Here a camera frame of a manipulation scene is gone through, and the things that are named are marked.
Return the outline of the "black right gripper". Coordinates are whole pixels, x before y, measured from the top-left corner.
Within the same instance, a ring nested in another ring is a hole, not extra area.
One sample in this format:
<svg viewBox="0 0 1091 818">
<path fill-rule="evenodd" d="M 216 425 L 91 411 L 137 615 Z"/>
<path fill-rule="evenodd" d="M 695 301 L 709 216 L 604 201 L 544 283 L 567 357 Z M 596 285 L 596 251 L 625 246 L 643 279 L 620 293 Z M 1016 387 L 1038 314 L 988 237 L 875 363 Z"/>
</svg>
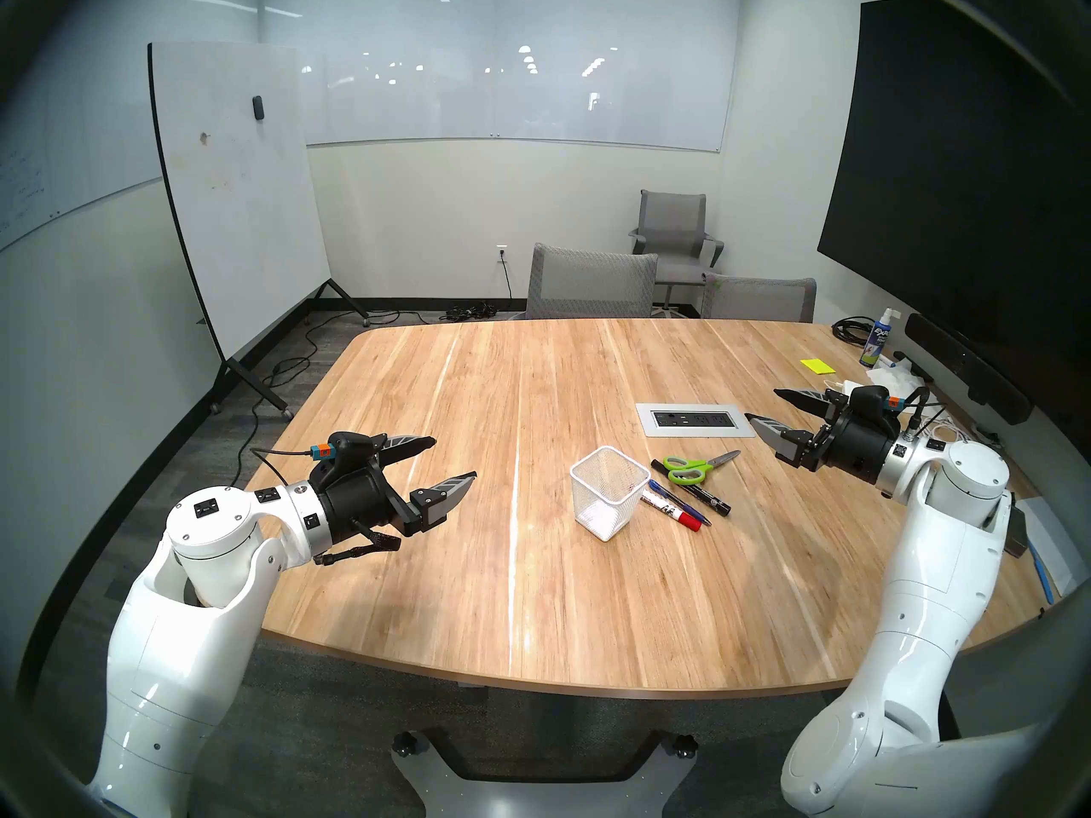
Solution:
<svg viewBox="0 0 1091 818">
<path fill-rule="evenodd" d="M 866 484 L 877 484 L 883 466 L 901 433 L 894 411 L 878 407 L 860 410 L 844 405 L 834 389 L 775 388 L 774 393 L 799 410 L 830 423 L 818 434 L 788 428 L 771 417 L 744 413 L 757 436 L 776 457 L 793 468 L 818 471 L 832 467 Z"/>
</svg>

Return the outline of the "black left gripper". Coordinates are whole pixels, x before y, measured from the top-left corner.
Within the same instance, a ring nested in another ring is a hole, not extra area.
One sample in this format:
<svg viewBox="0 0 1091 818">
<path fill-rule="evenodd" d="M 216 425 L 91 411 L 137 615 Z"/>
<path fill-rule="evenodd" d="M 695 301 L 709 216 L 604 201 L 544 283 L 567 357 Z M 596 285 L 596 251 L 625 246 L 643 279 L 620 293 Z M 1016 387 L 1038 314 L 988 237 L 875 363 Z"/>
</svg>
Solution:
<svg viewBox="0 0 1091 818">
<path fill-rule="evenodd" d="M 315 466 L 311 471 L 311 488 L 323 506 L 334 544 L 387 524 L 404 537 L 427 532 L 447 519 L 478 477 L 470 471 L 433 488 L 417 489 L 410 493 L 409 505 L 389 486 L 383 469 L 413 459 L 434 447 L 436 440 L 420 435 L 376 435 L 375 440 L 382 444 L 375 456 L 377 466 L 344 473 L 336 466 Z"/>
</svg>

